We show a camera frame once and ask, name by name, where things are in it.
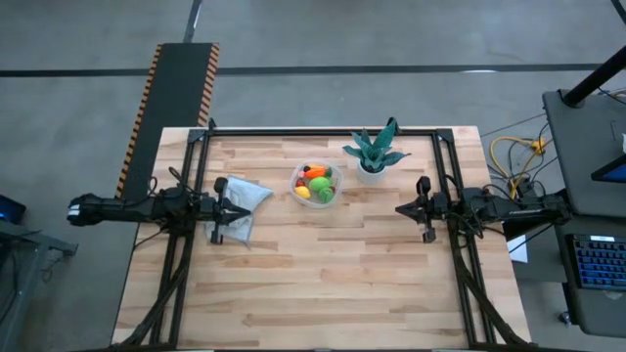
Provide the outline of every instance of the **wooden table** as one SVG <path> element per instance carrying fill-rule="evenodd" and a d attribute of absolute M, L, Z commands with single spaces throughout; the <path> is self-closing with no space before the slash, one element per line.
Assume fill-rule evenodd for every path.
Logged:
<path fill-rule="evenodd" d="M 489 183 L 478 130 L 453 130 L 466 186 Z M 167 167 L 180 170 L 188 131 L 163 130 L 154 169 L 160 188 L 175 185 Z M 357 160 L 341 149 L 346 144 L 354 142 L 211 138 L 205 190 L 213 193 L 215 178 L 230 174 L 274 195 L 254 212 L 249 248 L 228 241 L 211 245 L 198 225 L 178 348 L 467 347 L 445 224 L 435 222 L 437 240 L 424 244 L 424 227 L 394 212 L 415 199 L 420 176 L 436 180 L 430 139 L 397 137 L 394 149 L 412 155 L 373 187 L 356 179 Z M 331 160 L 344 174 L 345 189 L 332 208 L 310 209 L 289 194 L 293 169 L 309 157 Z M 437 182 L 432 187 L 436 192 Z M 156 231 L 156 225 L 142 224 L 137 241 Z M 154 303 L 166 243 L 167 235 L 159 236 L 134 252 L 113 342 L 128 336 Z M 489 298 L 528 340 L 504 237 L 487 232 L 477 246 Z M 475 301 L 472 310 L 479 325 Z"/>

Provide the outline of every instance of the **concrete floor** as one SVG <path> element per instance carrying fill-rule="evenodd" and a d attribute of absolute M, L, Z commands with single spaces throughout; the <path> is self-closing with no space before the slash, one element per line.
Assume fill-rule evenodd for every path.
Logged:
<path fill-rule="evenodd" d="M 5 0 L 0 69 L 146 67 L 156 44 L 182 41 L 191 3 Z M 223 67 L 580 64 L 617 51 L 623 30 L 608 0 L 206 0 L 194 41 L 219 41 Z M 542 92 L 571 87 L 588 73 L 218 77 L 211 116 L 221 125 L 259 126 L 381 124 L 393 115 L 404 125 L 477 125 L 487 133 L 540 113 Z M 27 204 L 30 228 L 80 243 L 39 286 L 24 351 L 110 341 L 135 227 L 72 228 L 65 214 L 77 195 L 112 195 L 144 80 L 0 78 L 0 194 Z M 623 86 L 620 74 L 605 88 Z M 532 138 L 544 124 L 536 118 L 483 144 L 500 135 Z M 538 179 L 548 192 L 560 189 L 558 163 Z M 519 288 L 540 345 L 623 345 L 558 323 L 565 307 L 559 286 L 520 281 Z"/>

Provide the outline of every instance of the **yellow toy fruit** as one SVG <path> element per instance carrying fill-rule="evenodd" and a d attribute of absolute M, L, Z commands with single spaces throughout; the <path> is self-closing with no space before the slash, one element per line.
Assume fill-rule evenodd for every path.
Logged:
<path fill-rule="evenodd" d="M 301 198 L 309 199 L 311 198 L 311 193 L 309 189 L 304 186 L 296 187 L 293 191 Z"/>

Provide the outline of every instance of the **keyboard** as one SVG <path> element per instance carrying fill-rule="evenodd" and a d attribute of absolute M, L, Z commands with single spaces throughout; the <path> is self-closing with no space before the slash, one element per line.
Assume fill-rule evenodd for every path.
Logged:
<path fill-rule="evenodd" d="M 626 238 L 568 235 L 583 288 L 626 290 Z"/>

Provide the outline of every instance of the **orange and black stripe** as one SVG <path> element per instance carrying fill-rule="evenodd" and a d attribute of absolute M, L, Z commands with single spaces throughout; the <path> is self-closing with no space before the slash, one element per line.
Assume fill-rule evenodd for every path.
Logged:
<path fill-rule="evenodd" d="M 204 89 L 200 102 L 200 111 L 198 115 L 198 126 L 208 126 L 208 110 L 211 106 L 211 95 L 213 94 L 213 81 L 215 80 L 215 72 L 217 71 L 217 58 L 219 57 L 219 47 L 217 44 L 211 45 L 211 52 L 208 56 L 208 65 L 206 68 L 206 76 L 204 78 Z"/>
<path fill-rule="evenodd" d="M 161 45 L 157 45 L 155 56 L 153 57 L 153 62 L 150 65 L 150 70 L 148 71 L 148 79 L 146 80 L 146 87 L 144 88 L 144 94 L 141 99 L 141 103 L 139 104 L 139 112 L 137 112 L 137 117 L 135 118 L 135 125 L 133 126 L 133 132 L 130 135 L 130 141 L 128 142 L 128 148 L 126 149 L 126 157 L 124 158 L 124 164 L 121 167 L 121 173 L 119 175 L 119 180 L 117 181 L 117 189 L 115 190 L 116 198 L 121 198 L 121 193 L 124 190 L 124 183 L 126 181 L 126 177 L 128 176 L 128 167 L 130 166 L 130 160 L 133 157 L 135 144 L 137 143 L 137 135 L 139 134 L 139 127 L 141 126 L 142 119 L 144 118 L 144 110 L 146 109 L 146 103 L 148 102 L 148 95 L 150 94 L 150 87 L 152 86 L 153 79 L 155 78 L 155 71 L 157 70 L 157 62 L 158 62 L 158 57 L 160 56 L 160 50 L 161 50 Z"/>

